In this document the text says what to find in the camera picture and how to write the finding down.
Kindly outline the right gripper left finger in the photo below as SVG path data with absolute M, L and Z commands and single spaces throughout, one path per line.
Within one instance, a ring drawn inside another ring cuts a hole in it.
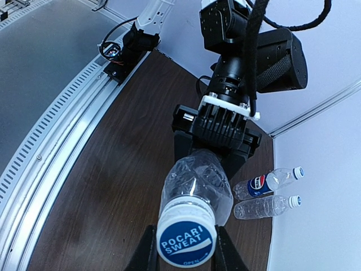
M 148 225 L 124 271 L 158 270 L 156 225 Z

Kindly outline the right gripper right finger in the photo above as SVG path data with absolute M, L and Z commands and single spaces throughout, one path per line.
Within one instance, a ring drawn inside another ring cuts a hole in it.
M 217 238 L 213 255 L 214 271 L 249 271 L 225 227 L 216 226 Z

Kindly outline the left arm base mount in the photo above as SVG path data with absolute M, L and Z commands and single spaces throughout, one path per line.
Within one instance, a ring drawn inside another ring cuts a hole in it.
M 148 34 L 144 30 L 138 29 L 135 24 L 124 34 L 122 44 L 108 39 L 116 29 L 133 20 L 135 18 L 117 24 L 98 45 L 101 56 L 109 61 L 103 72 L 119 84 L 127 79 L 142 57 L 152 51 L 160 41 L 158 33 Z

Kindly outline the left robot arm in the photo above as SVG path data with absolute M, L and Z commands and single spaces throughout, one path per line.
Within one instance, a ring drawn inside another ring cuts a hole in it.
M 304 89 L 308 74 L 297 27 L 277 25 L 260 32 L 267 2 L 202 1 L 201 32 L 206 50 L 218 54 L 198 109 L 176 106 L 174 156 L 199 149 L 217 156 L 233 177 L 260 146 L 262 136 L 247 127 L 260 117 L 257 94 Z

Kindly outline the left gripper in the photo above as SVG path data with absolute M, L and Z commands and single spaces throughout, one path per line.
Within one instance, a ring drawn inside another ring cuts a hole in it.
M 199 110 L 177 105 L 173 112 L 174 162 L 196 148 L 219 152 L 230 181 L 261 143 L 262 134 L 246 127 L 244 116 L 220 106 L 205 104 Z

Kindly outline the clear plastic bottle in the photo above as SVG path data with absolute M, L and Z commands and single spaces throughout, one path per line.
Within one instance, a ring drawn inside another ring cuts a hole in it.
M 239 220 L 254 220 L 282 215 L 301 206 L 301 197 L 270 195 L 242 201 L 234 206 L 234 216 Z

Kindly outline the white Pocari Sweat cap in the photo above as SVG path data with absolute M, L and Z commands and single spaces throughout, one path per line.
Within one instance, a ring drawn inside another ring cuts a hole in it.
M 195 268 L 207 262 L 215 251 L 217 232 L 209 204 L 189 196 L 171 200 L 157 224 L 157 252 L 178 268 Z

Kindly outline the clear bottle white cap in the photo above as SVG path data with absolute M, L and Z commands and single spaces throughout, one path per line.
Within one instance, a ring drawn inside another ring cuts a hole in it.
M 215 153 L 206 149 L 196 150 L 174 164 L 165 179 L 159 213 L 163 212 L 166 204 L 180 196 L 192 196 L 208 203 L 213 210 L 215 224 L 226 224 L 234 197 Z

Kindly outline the Pepsi label plastic bottle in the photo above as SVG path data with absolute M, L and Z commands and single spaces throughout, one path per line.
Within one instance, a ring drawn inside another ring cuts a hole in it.
M 304 176 L 305 171 L 302 167 L 274 169 L 267 174 L 241 181 L 235 185 L 233 188 L 235 199 L 248 200 L 273 193 L 304 178 Z

